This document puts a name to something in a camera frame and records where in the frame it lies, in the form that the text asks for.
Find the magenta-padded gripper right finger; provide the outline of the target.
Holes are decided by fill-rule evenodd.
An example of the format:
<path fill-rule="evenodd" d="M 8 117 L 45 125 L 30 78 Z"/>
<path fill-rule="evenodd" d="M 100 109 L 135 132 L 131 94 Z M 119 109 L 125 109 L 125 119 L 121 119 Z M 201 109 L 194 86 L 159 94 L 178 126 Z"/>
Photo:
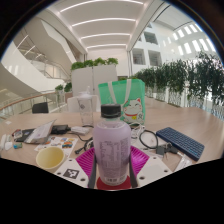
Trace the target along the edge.
<path fill-rule="evenodd" d="M 129 172 L 133 188 L 143 187 L 172 173 L 158 156 L 149 156 L 134 146 L 131 147 Z"/>

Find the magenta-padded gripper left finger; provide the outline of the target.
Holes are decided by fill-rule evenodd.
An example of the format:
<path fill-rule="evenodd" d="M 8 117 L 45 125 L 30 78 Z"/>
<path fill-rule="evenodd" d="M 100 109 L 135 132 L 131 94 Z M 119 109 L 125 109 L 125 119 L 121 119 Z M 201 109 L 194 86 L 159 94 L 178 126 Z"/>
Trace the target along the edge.
<path fill-rule="evenodd" d="M 66 159 L 54 174 L 81 187 L 93 189 L 96 181 L 94 149 L 83 152 L 76 159 Z"/>

